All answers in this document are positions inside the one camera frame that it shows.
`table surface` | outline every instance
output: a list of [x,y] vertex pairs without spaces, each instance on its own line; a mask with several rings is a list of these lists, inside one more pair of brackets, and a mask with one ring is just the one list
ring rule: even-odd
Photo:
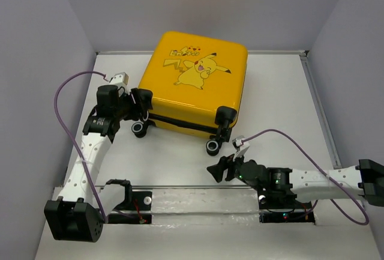
[[[130,77],[129,88],[134,88],[150,57],[98,55],[94,70],[108,76],[124,71]],[[104,83],[100,76],[91,79],[77,131],[78,141],[85,120],[96,104],[97,87]],[[150,128],[144,138],[138,139],[131,132],[132,123],[121,122],[121,129],[104,158],[96,181],[98,186],[116,177],[128,179],[134,186],[216,186],[206,167],[216,164],[221,156],[234,153],[231,144],[224,144],[219,155],[211,157],[205,152],[206,139],[160,128]],[[232,138],[251,136],[267,128],[288,133],[322,168],[332,169],[331,156],[298,55],[248,57],[239,118]],[[68,171],[76,156],[73,149]],[[276,133],[251,141],[246,158],[270,167],[314,169],[296,147]],[[238,180],[221,183],[240,184]]]
[[[96,71],[113,76],[125,71],[130,88],[138,85],[150,55],[99,55]],[[92,77],[81,130],[95,104]],[[126,178],[134,186],[154,186],[152,225],[105,225],[97,243],[55,241],[47,223],[37,260],[53,259],[380,259],[369,226],[348,221],[330,201],[315,209],[316,225],[260,224],[257,195],[249,189],[159,189],[158,186],[218,187],[205,170],[221,155],[233,153],[226,144],[217,157],[205,153],[205,140],[153,128],[143,139],[121,129],[104,159],[97,184]],[[324,169],[331,156],[320,126],[298,55],[250,55],[233,137],[250,136],[266,128],[287,132]],[[73,152],[68,171],[73,165]],[[285,138],[267,134],[251,143],[246,154],[265,166],[314,169]],[[224,183],[239,184],[236,181]],[[350,200],[337,201],[356,220],[359,210]]]

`suitcase wheel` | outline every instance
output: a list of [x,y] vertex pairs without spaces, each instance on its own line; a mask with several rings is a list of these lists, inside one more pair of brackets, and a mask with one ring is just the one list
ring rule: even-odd
[[133,134],[138,138],[143,138],[146,135],[146,129],[147,127],[141,122],[135,122],[131,127]]
[[216,156],[220,151],[220,145],[216,140],[209,140],[205,144],[205,149],[210,156]]

